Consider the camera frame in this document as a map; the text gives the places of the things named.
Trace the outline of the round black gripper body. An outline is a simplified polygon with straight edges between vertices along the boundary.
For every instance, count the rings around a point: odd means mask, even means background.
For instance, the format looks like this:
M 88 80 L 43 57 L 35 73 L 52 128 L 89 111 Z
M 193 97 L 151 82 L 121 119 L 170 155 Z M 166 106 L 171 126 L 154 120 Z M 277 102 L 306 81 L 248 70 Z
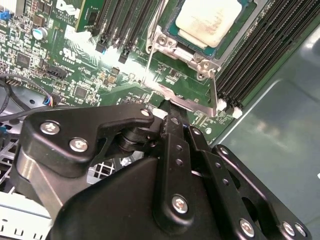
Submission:
M 229 240 L 228 226 L 213 213 L 203 180 L 186 185 L 194 220 L 183 233 L 171 234 L 153 217 L 156 174 L 160 161 L 141 159 L 73 196 L 60 210 L 51 240 Z

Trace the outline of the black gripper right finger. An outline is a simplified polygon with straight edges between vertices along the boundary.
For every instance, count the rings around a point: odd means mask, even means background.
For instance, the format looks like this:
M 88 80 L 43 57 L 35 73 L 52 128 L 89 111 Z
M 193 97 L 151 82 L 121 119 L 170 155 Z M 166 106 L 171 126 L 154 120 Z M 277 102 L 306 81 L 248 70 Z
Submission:
M 184 240 L 310 240 L 311 232 L 222 144 L 209 147 L 180 111 L 195 171 L 195 222 Z

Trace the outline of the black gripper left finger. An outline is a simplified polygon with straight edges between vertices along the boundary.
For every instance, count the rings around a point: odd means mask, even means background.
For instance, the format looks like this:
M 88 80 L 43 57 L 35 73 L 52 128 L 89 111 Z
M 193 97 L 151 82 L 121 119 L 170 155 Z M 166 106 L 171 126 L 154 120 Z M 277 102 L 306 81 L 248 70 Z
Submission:
M 52 226 L 76 194 L 142 159 L 159 160 L 152 214 L 165 232 L 185 232 L 195 209 L 191 151 L 180 107 L 165 101 L 158 117 L 141 104 L 33 113 L 23 122 L 15 182 L 48 211 Z

